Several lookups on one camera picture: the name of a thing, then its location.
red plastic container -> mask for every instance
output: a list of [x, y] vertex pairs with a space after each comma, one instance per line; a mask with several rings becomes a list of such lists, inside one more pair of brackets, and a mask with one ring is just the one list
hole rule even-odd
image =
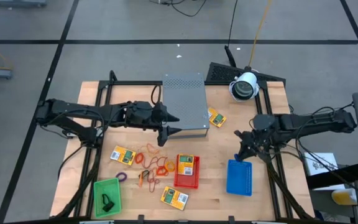
[[200, 157], [194, 157], [193, 175], [178, 174], [179, 155], [177, 155], [177, 164], [175, 169], [175, 179], [173, 185], [175, 187], [186, 187], [190, 189], [198, 189], [198, 178], [200, 177]]

green plastic container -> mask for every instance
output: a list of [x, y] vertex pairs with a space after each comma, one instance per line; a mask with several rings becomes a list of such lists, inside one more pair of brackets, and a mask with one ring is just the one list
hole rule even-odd
[[[108, 212], [103, 210], [104, 204], [102, 194], [109, 196], [110, 201], [114, 203], [114, 206]], [[94, 215], [96, 218], [114, 215], [121, 212], [121, 194], [119, 191], [118, 178], [95, 182], [93, 184], [93, 195]]]

wooden tabletop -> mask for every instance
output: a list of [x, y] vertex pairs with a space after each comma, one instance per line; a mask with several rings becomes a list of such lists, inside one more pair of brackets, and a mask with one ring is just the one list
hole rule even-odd
[[[83, 82], [78, 103], [94, 105], [98, 82]], [[117, 85], [112, 88], [110, 104], [125, 101], [150, 101], [153, 86], [150, 85]], [[282, 82], [269, 82], [268, 92], [273, 113], [289, 113], [287, 96]], [[263, 93], [261, 92], [262, 107], [264, 108]], [[227, 117], [221, 128], [210, 126], [205, 138], [172, 139], [164, 147], [157, 146], [157, 133], [135, 128], [109, 128], [103, 142], [101, 164], [98, 180], [110, 179], [118, 172], [125, 172], [128, 179], [120, 183], [122, 212], [105, 217], [111, 220], [135, 220], [138, 215], [145, 215], [146, 220], [227, 220], [234, 215], [236, 220], [274, 220], [272, 198], [267, 175], [266, 164], [258, 157], [247, 161], [252, 163], [252, 196], [245, 197], [226, 193], [227, 161], [233, 159], [238, 152], [240, 139], [233, 131], [250, 131], [249, 120], [257, 114], [255, 100], [236, 102], [232, 99], [227, 86], [206, 86], [208, 106]], [[84, 126], [90, 126], [91, 121], [75, 119]], [[114, 146], [122, 146], [137, 151], [147, 143], [161, 150], [161, 154], [169, 159], [176, 158], [179, 153], [200, 156], [200, 182], [197, 190], [177, 189], [189, 195], [184, 211], [175, 209], [160, 201], [165, 186], [173, 187], [174, 173], [166, 177], [158, 177], [160, 183], [155, 186], [155, 192], [150, 193], [148, 183], [139, 188], [138, 175], [143, 170], [140, 164], [127, 166], [110, 159]], [[70, 155], [80, 145], [77, 139], [68, 141], [65, 157]], [[71, 199], [79, 186], [81, 169], [85, 150], [80, 151], [70, 159], [62, 169], [57, 184], [55, 198], [50, 214], [56, 215]], [[298, 203], [310, 215], [313, 207], [306, 183], [302, 163], [295, 157], [283, 154], [283, 166], [287, 185]], [[279, 188], [280, 211], [285, 217], [285, 207]], [[88, 190], [84, 194], [81, 214], [85, 214]]]

blue plastic container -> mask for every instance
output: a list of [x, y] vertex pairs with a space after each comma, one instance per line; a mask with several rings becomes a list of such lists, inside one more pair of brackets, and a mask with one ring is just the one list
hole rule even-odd
[[244, 196], [252, 195], [252, 163], [229, 160], [227, 163], [226, 192]]

